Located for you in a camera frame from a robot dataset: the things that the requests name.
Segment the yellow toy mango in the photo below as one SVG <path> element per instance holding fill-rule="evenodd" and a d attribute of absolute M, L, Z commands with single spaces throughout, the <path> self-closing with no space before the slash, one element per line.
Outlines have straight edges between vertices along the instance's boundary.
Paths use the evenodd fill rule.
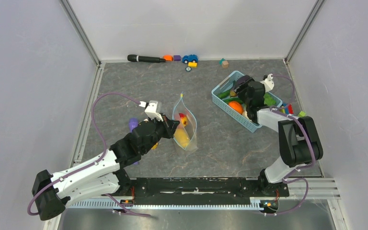
<path fill-rule="evenodd" d="M 174 134 L 174 140 L 183 149 L 186 149 L 190 143 L 190 138 L 184 128 L 177 128 Z"/>

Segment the clear zip top bag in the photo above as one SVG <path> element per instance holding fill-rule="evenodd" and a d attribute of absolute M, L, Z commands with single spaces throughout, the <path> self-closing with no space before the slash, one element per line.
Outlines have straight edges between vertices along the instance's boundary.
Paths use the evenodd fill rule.
<path fill-rule="evenodd" d="M 184 93 L 180 94 L 178 101 L 172 110 L 174 120 L 178 120 L 178 125 L 173 140 L 177 152 L 183 155 L 193 154 L 198 150 L 197 146 L 197 120 L 194 114 L 184 104 Z"/>

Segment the red toy apple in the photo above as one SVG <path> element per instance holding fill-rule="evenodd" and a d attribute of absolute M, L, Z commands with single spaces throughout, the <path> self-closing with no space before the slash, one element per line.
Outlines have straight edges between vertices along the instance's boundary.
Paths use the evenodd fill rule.
<path fill-rule="evenodd" d="M 187 115 L 184 113 L 179 113 L 179 118 L 181 120 L 181 124 L 185 127 L 188 124 L 188 118 Z"/>

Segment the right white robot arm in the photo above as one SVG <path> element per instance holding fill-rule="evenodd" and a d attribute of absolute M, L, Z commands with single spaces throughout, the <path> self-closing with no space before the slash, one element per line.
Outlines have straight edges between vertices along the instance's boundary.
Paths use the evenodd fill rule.
<path fill-rule="evenodd" d="M 278 134 L 279 158 L 263 169 L 258 177 L 258 191 L 271 195 L 277 185 L 289 183 L 296 171 L 315 165 L 323 157 L 322 144 L 314 120 L 283 113 L 280 107 L 268 106 L 264 95 L 274 88 L 271 74 L 262 81 L 245 75 L 234 83 L 234 92 L 245 103 L 246 116 L 253 123 L 265 126 Z"/>

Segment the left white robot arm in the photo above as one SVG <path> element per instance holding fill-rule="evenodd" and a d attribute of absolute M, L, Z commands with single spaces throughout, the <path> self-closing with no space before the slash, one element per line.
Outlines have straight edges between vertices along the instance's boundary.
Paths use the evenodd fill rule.
<path fill-rule="evenodd" d="M 180 121 L 148 119 L 101 153 L 75 167 L 36 175 L 32 204 L 41 220 L 52 219 L 75 203 L 101 195 L 126 195 L 132 181 L 125 167 L 141 160 L 162 138 L 173 138 Z"/>

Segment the green toy cabbage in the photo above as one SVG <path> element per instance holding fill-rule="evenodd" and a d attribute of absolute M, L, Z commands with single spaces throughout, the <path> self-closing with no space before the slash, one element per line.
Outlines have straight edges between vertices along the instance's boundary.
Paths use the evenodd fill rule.
<path fill-rule="evenodd" d="M 277 105 L 276 100 L 269 93 L 264 94 L 264 104 L 266 104 L 267 106 Z"/>

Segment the purple toy eggplant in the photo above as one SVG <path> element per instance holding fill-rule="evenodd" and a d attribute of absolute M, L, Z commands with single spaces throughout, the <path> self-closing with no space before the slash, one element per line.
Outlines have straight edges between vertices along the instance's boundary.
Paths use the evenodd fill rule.
<path fill-rule="evenodd" d="M 244 75 L 242 77 L 240 77 L 238 80 L 236 80 L 233 84 L 233 86 L 230 89 L 230 97 L 236 97 L 237 93 L 236 93 L 236 89 L 239 88 L 240 85 L 242 85 L 243 83 L 245 83 L 246 81 L 248 81 L 251 77 L 249 75 Z"/>

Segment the purple toy cylinder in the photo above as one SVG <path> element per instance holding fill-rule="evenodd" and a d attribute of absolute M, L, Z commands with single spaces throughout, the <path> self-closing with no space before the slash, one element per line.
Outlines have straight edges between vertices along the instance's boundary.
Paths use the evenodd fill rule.
<path fill-rule="evenodd" d="M 139 124 L 139 120 L 137 118 L 130 118 L 128 122 L 129 132 L 131 133 L 134 128 L 136 128 Z"/>

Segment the orange toy fruit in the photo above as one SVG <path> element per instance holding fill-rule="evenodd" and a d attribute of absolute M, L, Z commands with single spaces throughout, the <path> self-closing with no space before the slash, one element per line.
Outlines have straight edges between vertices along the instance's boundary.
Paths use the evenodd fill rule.
<path fill-rule="evenodd" d="M 238 112 L 239 114 L 243 114 L 243 112 L 244 112 L 243 106 L 239 102 L 237 102 L 237 101 L 231 101 L 231 102 L 229 102 L 228 103 L 228 106 L 230 108 L 232 108 L 233 110 L 235 110 L 236 112 Z"/>

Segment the light blue plastic basket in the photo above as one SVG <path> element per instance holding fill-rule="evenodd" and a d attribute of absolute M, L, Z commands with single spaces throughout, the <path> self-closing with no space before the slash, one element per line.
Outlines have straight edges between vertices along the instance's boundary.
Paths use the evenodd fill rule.
<path fill-rule="evenodd" d="M 239 114 L 217 97 L 218 93 L 231 88 L 234 82 L 242 76 L 244 76 L 244 74 L 237 70 L 227 76 L 219 85 L 217 85 L 211 91 L 212 102 L 252 133 L 264 126 L 274 130 L 275 132 L 278 132 L 278 122 L 283 120 L 284 117 L 271 111 L 270 106 L 267 106 L 267 108 L 265 109 L 259 110 L 257 112 L 258 122 L 252 122 L 247 117 L 247 113 L 245 111 L 245 103 L 242 104 L 244 108 L 243 114 Z"/>

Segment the green toy cucumber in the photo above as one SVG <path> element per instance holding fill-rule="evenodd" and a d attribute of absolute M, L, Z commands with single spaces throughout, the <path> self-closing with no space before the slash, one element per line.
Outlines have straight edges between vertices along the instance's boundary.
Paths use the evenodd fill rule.
<path fill-rule="evenodd" d="M 220 100 L 222 100 L 225 104 L 229 104 L 232 102 L 243 104 L 243 101 L 237 96 L 237 93 L 232 88 L 229 88 L 228 90 L 218 93 L 217 97 Z"/>

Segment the multicolour block stack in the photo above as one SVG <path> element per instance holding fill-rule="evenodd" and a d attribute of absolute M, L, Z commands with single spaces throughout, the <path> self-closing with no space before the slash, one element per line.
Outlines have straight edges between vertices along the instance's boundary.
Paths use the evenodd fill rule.
<path fill-rule="evenodd" d="M 287 114 L 287 115 L 293 115 L 294 114 L 292 104 L 290 104 L 290 103 L 283 103 L 283 105 L 281 106 L 280 111 L 284 114 Z"/>

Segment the teal and wood cubes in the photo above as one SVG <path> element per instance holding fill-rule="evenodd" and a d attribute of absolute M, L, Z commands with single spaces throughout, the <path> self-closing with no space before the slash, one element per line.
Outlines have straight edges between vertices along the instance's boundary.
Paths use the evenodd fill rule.
<path fill-rule="evenodd" d="M 226 60 L 226 59 L 224 59 L 224 58 L 222 58 L 221 60 L 220 60 L 220 65 L 221 65 L 221 67 L 223 68 L 223 69 L 226 69 L 226 68 L 228 68 L 229 67 L 229 63 L 228 63 L 228 61 Z"/>

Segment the green small cube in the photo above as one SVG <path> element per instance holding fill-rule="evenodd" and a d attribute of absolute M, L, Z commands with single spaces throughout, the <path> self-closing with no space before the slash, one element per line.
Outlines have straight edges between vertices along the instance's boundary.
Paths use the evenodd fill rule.
<path fill-rule="evenodd" d="M 298 117 L 305 117 L 307 114 L 304 111 L 300 111 Z"/>

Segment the yellow toy block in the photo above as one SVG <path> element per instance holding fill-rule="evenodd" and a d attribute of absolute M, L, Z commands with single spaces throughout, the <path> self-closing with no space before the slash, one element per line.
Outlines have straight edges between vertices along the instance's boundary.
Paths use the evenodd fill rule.
<path fill-rule="evenodd" d="M 189 62 L 188 67 L 197 68 L 197 63 L 196 62 Z"/>

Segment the blue toy car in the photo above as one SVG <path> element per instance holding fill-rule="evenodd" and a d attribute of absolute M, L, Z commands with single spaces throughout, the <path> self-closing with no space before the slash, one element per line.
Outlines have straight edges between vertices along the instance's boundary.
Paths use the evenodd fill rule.
<path fill-rule="evenodd" d="M 198 56 L 197 55 L 185 55 L 182 57 L 182 62 L 185 64 L 188 64 L 190 62 L 197 63 L 198 62 Z"/>

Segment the black microphone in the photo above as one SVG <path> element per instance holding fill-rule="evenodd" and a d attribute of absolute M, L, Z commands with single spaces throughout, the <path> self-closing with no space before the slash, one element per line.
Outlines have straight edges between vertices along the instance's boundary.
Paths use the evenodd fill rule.
<path fill-rule="evenodd" d="M 146 63 L 164 63 L 166 59 L 160 57 L 148 57 L 130 54 L 127 56 L 127 60 L 130 62 L 146 62 Z"/>

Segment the orange toy block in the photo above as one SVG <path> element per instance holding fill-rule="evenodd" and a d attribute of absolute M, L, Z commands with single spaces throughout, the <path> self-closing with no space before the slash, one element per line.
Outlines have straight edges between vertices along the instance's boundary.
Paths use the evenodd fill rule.
<path fill-rule="evenodd" d="M 174 58 L 171 55 L 164 55 L 162 58 L 165 59 L 166 61 L 174 61 Z"/>

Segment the purple toy block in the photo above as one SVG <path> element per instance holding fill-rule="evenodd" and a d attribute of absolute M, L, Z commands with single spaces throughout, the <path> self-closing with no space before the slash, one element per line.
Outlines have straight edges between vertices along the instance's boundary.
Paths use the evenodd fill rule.
<path fill-rule="evenodd" d="M 174 61 L 181 61 L 182 57 L 180 55 L 174 55 L 173 60 Z"/>

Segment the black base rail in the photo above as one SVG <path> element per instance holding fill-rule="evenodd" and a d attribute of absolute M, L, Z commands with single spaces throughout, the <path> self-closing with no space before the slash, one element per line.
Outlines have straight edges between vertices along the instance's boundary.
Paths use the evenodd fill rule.
<path fill-rule="evenodd" d="M 135 205 L 246 205 L 251 197 L 288 197 L 289 190 L 245 177 L 141 177 L 123 182 L 112 196 L 131 196 Z"/>

